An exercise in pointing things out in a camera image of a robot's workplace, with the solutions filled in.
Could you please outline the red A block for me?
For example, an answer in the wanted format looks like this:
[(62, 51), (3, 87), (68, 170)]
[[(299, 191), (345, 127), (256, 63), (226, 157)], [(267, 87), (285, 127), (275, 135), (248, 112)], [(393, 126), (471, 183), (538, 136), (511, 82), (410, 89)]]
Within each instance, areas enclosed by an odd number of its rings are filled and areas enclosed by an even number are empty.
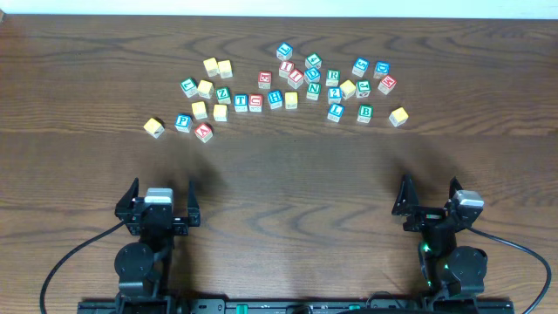
[(199, 124), (195, 128), (194, 134), (203, 143), (207, 143), (214, 136), (213, 128), (208, 123)]

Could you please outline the yellow S block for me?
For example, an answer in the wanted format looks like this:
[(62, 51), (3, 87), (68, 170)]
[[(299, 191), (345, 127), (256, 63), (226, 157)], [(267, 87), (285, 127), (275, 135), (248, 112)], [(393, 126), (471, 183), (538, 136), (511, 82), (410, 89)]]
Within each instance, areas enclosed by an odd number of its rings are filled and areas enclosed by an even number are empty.
[(232, 70), (232, 64), (229, 60), (222, 60), (217, 63), (219, 68), (219, 74), (222, 79), (232, 78), (234, 76)]

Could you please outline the blue P block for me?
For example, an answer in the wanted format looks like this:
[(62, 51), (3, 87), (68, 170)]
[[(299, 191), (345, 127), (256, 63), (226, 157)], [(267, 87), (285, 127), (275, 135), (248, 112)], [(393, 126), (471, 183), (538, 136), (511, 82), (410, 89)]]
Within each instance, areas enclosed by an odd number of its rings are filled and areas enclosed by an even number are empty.
[(186, 114), (178, 114), (174, 126), (178, 132), (189, 133), (192, 128), (192, 118)]

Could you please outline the green N block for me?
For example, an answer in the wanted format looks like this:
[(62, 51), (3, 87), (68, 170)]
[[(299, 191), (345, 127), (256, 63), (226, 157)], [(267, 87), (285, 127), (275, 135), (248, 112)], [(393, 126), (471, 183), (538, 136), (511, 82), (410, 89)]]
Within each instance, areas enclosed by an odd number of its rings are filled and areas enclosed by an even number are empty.
[(308, 83), (306, 99), (318, 101), (320, 92), (321, 92), (321, 85), (319, 83), (310, 82)]

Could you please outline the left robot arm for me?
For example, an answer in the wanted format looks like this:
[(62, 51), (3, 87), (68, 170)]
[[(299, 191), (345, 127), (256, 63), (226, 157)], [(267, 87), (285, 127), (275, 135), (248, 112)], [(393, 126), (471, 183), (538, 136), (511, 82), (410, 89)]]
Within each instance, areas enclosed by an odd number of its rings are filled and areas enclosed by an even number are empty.
[(167, 288), (174, 238), (186, 236), (201, 225), (200, 206), (193, 183), (188, 184), (184, 216), (174, 215), (171, 188), (149, 188), (139, 196), (135, 179), (115, 206), (115, 215), (139, 240), (124, 246), (116, 255), (114, 269), (119, 276), (115, 297), (117, 314), (188, 313), (189, 307)]

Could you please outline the green J block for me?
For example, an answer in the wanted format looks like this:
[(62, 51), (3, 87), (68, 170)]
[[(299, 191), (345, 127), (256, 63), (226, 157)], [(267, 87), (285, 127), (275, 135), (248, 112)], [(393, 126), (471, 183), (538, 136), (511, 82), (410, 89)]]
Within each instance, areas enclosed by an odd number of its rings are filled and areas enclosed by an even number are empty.
[(358, 99), (367, 98), (371, 93), (371, 84), (369, 80), (359, 80), (356, 83), (356, 97)]

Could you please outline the green R block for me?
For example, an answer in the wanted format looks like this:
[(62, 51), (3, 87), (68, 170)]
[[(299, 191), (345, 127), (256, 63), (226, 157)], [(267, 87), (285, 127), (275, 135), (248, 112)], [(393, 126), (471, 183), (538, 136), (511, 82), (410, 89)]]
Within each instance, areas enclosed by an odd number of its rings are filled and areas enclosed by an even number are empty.
[(326, 82), (325, 84), (329, 87), (337, 87), (340, 80), (340, 71), (338, 70), (331, 70), (327, 71)]

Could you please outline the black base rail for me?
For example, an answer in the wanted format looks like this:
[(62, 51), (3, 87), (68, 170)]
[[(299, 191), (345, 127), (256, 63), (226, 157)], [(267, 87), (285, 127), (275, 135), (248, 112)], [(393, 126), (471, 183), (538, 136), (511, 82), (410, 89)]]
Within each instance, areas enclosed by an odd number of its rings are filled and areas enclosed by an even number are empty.
[(78, 314), (177, 313), (177, 314), (335, 314), (335, 313), (513, 313), (508, 301), (450, 301), (429, 309), (411, 300), (375, 298), (371, 301), (250, 301), (192, 299), (175, 305), (169, 302), (89, 301), (78, 304)]

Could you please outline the yellow block right centre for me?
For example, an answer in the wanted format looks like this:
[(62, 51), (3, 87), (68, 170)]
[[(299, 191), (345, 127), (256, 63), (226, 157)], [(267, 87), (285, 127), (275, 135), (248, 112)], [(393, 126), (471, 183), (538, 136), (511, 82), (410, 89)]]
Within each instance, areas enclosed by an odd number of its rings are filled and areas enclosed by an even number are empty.
[(356, 90), (357, 90), (355, 84), (354, 84), (351, 80), (349, 80), (349, 79), (345, 80), (345, 81), (339, 86), (339, 88), (340, 88), (340, 90), (341, 90), (342, 98), (343, 98), (343, 99), (349, 99), (349, 98), (351, 98), (352, 96), (355, 95)]

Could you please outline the blue T block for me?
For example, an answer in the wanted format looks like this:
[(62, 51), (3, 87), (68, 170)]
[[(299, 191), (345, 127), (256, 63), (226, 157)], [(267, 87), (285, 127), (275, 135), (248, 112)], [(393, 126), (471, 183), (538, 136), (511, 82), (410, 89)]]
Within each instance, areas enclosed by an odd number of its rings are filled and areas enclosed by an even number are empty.
[(248, 95), (236, 94), (234, 96), (234, 108), (238, 113), (245, 113), (248, 111)]

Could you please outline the red I block lower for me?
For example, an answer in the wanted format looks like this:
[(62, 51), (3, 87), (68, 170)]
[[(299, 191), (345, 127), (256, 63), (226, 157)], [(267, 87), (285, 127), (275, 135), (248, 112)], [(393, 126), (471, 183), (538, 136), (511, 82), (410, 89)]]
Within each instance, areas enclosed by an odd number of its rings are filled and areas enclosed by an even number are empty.
[(288, 75), (288, 85), (293, 89), (298, 89), (304, 82), (304, 74), (298, 69), (293, 69)]

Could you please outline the yellow C block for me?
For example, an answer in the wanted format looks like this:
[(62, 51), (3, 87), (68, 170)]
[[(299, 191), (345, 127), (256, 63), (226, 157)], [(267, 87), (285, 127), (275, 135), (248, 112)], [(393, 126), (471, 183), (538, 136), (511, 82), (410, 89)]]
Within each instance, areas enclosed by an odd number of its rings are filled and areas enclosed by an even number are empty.
[(213, 110), (214, 120), (218, 122), (226, 122), (228, 120), (228, 106), (217, 104)]

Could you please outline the green L block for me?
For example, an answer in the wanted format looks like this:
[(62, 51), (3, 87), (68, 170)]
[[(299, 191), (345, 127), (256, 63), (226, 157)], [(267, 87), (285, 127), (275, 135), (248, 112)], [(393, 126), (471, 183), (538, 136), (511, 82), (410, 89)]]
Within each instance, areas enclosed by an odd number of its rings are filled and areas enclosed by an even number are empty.
[(196, 81), (193, 78), (187, 78), (180, 83), (180, 88), (188, 98), (198, 94)]

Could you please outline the blue L block lower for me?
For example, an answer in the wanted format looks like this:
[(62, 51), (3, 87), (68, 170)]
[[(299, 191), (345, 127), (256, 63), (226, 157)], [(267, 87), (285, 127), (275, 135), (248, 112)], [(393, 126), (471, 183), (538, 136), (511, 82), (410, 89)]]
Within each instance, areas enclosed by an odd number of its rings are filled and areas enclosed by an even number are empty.
[(330, 105), (328, 111), (327, 119), (338, 123), (344, 114), (344, 106), (338, 103), (333, 103)]

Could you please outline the red E block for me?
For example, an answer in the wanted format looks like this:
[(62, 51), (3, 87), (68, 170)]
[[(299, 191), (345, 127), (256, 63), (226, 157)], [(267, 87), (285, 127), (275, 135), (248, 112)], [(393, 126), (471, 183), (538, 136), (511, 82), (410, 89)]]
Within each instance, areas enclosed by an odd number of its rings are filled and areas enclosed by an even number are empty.
[(272, 84), (272, 73), (259, 72), (257, 84), (260, 89), (270, 89)]

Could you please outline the yellow block beside L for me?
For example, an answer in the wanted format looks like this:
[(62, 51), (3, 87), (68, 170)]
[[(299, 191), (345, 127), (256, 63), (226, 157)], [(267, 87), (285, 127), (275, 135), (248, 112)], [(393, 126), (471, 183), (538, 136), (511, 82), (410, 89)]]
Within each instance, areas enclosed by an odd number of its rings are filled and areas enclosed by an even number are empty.
[(197, 91), (200, 97), (211, 99), (214, 94), (214, 85), (212, 82), (202, 79), (197, 86)]

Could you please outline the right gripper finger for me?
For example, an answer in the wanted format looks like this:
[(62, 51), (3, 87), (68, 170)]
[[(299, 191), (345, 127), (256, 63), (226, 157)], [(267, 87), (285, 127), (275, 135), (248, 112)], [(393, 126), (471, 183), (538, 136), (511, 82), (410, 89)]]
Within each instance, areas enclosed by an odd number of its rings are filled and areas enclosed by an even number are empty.
[(419, 205), (419, 198), (409, 174), (402, 177), (398, 196), (391, 210), (392, 215), (411, 215)]
[(453, 201), (456, 197), (457, 197), (457, 193), (459, 191), (461, 191), (463, 189), (463, 187), (460, 185), (458, 179), (456, 176), (454, 176), (451, 180), (450, 180), (450, 187), (449, 187), (449, 197), (448, 199), (450, 201)]

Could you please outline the yellow block top left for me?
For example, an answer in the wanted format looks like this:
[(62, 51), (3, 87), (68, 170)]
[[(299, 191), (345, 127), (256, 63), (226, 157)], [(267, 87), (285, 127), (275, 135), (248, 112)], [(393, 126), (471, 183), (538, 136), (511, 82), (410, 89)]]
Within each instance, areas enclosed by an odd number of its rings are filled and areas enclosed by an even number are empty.
[(205, 59), (203, 61), (203, 65), (209, 77), (214, 77), (220, 74), (220, 69), (216, 58)]

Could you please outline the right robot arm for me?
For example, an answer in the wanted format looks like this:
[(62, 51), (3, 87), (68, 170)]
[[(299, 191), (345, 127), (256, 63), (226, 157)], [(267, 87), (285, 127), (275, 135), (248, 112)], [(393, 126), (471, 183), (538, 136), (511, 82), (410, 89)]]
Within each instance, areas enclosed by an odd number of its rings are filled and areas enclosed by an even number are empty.
[(456, 238), (457, 233), (476, 221), (483, 208), (480, 194), (465, 190), (456, 178), (450, 181), (443, 207), (423, 206), (411, 176), (402, 177), (391, 213), (406, 218), (403, 230), (422, 236), (418, 257), (429, 286), (429, 291), (421, 297), (425, 310), (449, 309), (453, 301), (474, 302), (484, 291), (487, 253), (471, 246), (459, 246)]

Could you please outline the blue d block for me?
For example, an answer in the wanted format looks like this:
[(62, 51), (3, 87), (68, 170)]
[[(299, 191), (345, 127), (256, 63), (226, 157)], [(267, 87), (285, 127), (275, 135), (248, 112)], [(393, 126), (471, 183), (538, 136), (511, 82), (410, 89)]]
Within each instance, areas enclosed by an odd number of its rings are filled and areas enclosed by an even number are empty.
[(390, 72), (390, 64), (384, 61), (378, 61), (376, 63), (373, 78), (375, 79), (382, 79), (387, 76)]
[(316, 67), (310, 67), (304, 72), (304, 81), (307, 84), (318, 83), (321, 78), (321, 73)]

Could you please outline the red M block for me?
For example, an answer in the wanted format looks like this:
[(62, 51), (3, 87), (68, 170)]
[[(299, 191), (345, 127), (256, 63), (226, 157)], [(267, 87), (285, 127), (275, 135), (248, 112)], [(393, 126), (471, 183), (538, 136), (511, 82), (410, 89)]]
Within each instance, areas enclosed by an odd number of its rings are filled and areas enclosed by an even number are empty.
[(386, 75), (380, 80), (378, 90), (384, 95), (388, 95), (396, 86), (397, 82), (398, 81), (391, 75)]

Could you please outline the yellow O block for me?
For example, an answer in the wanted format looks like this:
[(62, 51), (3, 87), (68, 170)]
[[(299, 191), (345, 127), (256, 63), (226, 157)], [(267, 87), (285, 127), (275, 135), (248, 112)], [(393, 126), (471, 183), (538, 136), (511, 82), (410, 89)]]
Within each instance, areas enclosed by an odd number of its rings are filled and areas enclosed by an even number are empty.
[(286, 92), (284, 93), (285, 108), (287, 110), (294, 110), (298, 107), (298, 93)]
[(206, 119), (208, 110), (204, 101), (197, 101), (192, 104), (192, 112), (196, 119)]

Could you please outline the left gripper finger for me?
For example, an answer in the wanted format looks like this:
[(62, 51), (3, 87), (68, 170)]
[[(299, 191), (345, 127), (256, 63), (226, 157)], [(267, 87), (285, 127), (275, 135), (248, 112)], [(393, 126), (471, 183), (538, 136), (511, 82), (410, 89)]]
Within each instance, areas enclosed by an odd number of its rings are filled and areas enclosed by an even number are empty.
[(200, 206), (195, 195), (195, 186), (192, 181), (188, 183), (187, 213), (189, 217), (200, 216)]
[(117, 202), (115, 209), (125, 210), (129, 208), (133, 208), (134, 199), (138, 196), (138, 193), (139, 193), (139, 179), (135, 178), (131, 186)]

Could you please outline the blue H block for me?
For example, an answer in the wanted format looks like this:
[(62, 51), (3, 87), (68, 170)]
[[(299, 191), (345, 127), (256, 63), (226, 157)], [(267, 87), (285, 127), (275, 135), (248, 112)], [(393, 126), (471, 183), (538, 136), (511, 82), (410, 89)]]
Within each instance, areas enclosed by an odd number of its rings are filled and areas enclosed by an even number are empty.
[(279, 90), (274, 90), (269, 92), (268, 102), (271, 110), (275, 110), (282, 107), (282, 103), (283, 103), (282, 92)]

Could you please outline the yellow block far left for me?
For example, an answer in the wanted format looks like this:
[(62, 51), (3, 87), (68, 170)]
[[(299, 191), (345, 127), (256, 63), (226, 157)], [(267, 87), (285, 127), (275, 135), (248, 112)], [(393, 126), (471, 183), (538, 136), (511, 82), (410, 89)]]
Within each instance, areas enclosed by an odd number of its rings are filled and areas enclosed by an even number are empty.
[(164, 132), (164, 125), (155, 118), (150, 118), (143, 126), (144, 130), (155, 139), (158, 139)]

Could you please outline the blue 2 block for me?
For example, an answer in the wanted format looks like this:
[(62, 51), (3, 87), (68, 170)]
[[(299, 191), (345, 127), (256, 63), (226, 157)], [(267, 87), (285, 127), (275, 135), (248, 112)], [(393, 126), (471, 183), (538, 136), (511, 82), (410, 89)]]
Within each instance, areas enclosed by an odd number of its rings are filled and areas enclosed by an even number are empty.
[(331, 104), (339, 104), (342, 100), (342, 92), (339, 87), (330, 87), (328, 89), (328, 103)]

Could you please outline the blue D block right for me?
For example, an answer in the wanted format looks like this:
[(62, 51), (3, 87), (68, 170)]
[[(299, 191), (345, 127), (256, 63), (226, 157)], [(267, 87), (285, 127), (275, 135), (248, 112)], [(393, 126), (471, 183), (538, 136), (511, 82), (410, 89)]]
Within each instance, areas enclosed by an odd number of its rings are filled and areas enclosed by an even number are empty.
[(384, 61), (378, 61), (376, 63), (373, 78), (375, 79), (382, 79), (387, 76), (390, 72), (390, 64)]

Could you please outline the green 4 block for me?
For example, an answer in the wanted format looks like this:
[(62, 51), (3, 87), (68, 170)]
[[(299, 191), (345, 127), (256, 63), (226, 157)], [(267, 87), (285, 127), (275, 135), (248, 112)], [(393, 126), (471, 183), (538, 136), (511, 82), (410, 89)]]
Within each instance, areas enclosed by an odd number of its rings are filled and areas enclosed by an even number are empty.
[(317, 53), (314, 52), (305, 58), (304, 64), (307, 69), (310, 68), (320, 69), (323, 64), (323, 59)]

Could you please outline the red U block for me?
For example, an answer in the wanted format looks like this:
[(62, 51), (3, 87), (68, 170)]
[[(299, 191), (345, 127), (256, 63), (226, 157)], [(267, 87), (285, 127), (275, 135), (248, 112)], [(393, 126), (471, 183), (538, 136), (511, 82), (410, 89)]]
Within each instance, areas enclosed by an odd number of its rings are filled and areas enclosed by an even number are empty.
[(262, 111), (263, 96), (261, 94), (249, 94), (248, 109), (253, 113)]

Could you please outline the green B block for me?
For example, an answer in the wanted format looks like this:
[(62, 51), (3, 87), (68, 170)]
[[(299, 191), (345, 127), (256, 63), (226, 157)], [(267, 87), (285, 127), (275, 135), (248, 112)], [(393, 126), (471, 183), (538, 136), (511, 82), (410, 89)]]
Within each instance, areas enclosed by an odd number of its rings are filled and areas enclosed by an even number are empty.
[(357, 122), (368, 124), (373, 117), (373, 107), (369, 105), (361, 105), (357, 112)]

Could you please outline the blue G block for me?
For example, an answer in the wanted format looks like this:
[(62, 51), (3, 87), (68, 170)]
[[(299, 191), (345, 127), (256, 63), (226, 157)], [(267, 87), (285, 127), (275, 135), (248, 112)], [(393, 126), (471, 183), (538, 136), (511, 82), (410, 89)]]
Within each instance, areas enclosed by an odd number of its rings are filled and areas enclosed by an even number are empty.
[(370, 66), (370, 62), (365, 58), (357, 58), (351, 73), (359, 78), (362, 78), (364, 74), (367, 72)]

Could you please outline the blue D block centre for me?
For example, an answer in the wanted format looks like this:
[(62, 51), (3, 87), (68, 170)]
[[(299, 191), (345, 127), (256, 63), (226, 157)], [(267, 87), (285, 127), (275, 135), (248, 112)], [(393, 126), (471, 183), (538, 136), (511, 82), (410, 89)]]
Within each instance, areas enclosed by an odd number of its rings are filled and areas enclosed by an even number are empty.
[(310, 67), (304, 72), (304, 81), (307, 84), (318, 83), (321, 78), (321, 73), (316, 67)]

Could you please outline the yellow block far right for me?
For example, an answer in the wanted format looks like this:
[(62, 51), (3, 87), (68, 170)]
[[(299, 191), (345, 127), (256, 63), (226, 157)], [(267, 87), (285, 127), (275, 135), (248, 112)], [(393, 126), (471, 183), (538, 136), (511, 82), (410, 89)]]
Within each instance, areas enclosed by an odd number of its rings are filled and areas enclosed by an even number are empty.
[(403, 125), (408, 120), (408, 118), (409, 115), (407, 111), (403, 107), (400, 107), (391, 112), (389, 121), (394, 127), (398, 127)]

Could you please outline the green Z block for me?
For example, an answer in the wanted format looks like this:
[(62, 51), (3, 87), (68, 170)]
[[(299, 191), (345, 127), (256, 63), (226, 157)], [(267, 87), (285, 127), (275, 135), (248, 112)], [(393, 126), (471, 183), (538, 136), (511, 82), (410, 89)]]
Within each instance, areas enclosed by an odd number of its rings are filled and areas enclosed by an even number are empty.
[(230, 90), (227, 87), (216, 89), (215, 95), (219, 104), (228, 105), (231, 103)]

